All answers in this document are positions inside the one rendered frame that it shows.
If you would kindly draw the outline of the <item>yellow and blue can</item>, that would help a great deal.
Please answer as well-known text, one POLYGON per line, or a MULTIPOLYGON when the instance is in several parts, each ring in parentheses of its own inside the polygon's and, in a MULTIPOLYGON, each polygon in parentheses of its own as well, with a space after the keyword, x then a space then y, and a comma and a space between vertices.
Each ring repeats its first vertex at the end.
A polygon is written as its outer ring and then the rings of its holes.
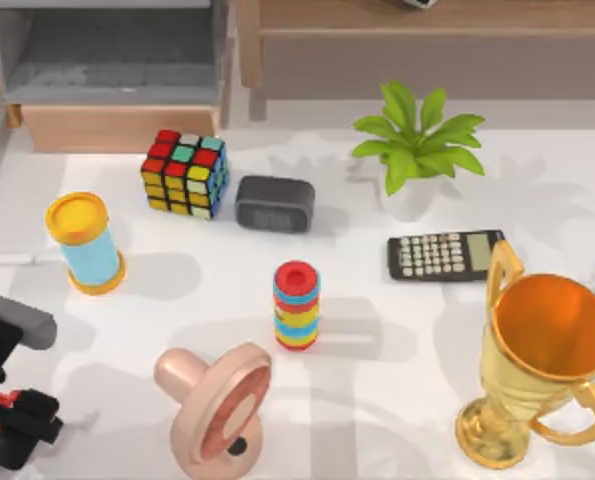
POLYGON ((87 295, 115 289, 125 277, 125 260, 108 229, 102 199, 90 192, 71 192, 47 209, 45 223, 60 245, 73 285, 87 295))

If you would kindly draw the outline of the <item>pink pacifier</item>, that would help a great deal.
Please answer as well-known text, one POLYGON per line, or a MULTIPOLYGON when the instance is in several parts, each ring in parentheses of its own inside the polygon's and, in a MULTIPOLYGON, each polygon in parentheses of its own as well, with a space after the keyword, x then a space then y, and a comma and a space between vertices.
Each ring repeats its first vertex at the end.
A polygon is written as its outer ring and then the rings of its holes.
POLYGON ((253 468, 263 446, 258 409, 270 378, 271 358, 254 343, 213 364, 183 348, 158 358, 155 382, 179 403, 171 452, 190 480, 239 480, 253 468))

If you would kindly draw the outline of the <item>stack of coloured rings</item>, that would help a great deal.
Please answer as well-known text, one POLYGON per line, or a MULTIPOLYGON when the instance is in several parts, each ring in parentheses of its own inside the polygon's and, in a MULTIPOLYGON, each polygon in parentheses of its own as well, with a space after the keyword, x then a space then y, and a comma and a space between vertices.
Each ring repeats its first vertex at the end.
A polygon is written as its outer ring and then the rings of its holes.
POLYGON ((320 323, 320 276, 309 263, 281 264, 273 279, 274 334, 288 350, 306 350, 317 339, 320 323))

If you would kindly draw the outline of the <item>colourful puzzle cube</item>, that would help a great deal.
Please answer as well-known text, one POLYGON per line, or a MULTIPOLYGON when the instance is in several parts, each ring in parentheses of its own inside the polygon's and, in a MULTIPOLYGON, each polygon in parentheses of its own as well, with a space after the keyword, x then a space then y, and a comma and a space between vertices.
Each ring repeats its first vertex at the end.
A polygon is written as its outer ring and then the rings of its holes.
POLYGON ((141 177, 151 208, 211 220, 230 181, 226 143, 161 130, 141 165, 141 177))

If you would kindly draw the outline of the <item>pale wooden drawer front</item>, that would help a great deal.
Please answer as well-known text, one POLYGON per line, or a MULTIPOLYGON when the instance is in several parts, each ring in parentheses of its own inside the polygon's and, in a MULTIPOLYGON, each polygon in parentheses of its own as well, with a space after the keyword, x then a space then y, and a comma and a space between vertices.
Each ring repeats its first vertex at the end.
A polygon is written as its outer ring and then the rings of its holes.
POLYGON ((144 153, 162 129, 214 135, 221 108, 208 105, 24 105, 38 152, 144 153))

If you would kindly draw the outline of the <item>dark grey alarm clock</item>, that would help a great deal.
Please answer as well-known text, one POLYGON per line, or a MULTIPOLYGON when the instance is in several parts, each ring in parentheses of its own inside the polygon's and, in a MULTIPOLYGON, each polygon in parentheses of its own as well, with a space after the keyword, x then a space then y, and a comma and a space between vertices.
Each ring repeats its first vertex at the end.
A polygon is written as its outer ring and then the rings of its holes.
POLYGON ((305 233, 311 227, 315 195, 305 180, 246 175, 239 182, 235 219, 252 230, 305 233))

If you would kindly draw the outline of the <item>black calculator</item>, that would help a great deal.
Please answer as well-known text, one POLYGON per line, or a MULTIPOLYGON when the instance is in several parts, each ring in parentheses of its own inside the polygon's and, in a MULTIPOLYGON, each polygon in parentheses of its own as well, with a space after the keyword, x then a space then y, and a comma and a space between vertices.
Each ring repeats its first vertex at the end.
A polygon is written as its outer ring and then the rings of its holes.
POLYGON ((386 259, 397 281, 472 282, 487 278, 501 230, 476 230, 389 238, 386 259))

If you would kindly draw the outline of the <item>green plant in white pot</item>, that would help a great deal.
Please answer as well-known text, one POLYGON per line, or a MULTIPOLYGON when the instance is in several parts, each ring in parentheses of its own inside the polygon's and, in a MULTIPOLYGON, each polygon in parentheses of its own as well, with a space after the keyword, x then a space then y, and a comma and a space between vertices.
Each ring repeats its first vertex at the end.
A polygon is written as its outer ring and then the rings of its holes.
POLYGON ((379 115, 354 121, 368 139, 355 146, 355 159, 375 157, 384 168, 384 207, 396 219, 418 219, 431 205, 441 179, 459 169, 483 176, 474 154, 481 143, 476 129, 484 118, 473 113, 444 117, 446 91, 437 88, 421 104, 398 81, 380 85, 384 105, 379 115))

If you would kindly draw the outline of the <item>gold trophy cup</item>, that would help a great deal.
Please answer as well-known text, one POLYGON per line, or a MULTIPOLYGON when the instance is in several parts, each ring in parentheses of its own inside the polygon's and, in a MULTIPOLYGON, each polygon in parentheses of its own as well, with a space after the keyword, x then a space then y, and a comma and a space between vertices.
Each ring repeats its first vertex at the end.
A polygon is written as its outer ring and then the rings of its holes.
POLYGON ((555 274, 530 274, 498 242, 486 283, 480 355, 483 397, 455 420, 462 451, 509 468, 531 433, 564 446, 595 441, 595 294, 555 274))

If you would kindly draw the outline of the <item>wooden open shelf unit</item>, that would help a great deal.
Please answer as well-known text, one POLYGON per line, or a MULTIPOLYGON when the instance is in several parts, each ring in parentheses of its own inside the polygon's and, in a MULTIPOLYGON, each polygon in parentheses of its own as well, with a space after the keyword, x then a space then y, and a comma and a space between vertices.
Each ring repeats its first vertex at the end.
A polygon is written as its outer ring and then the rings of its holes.
POLYGON ((234 127, 339 127, 399 80, 492 128, 595 129, 595 0, 234 0, 234 26, 234 127))

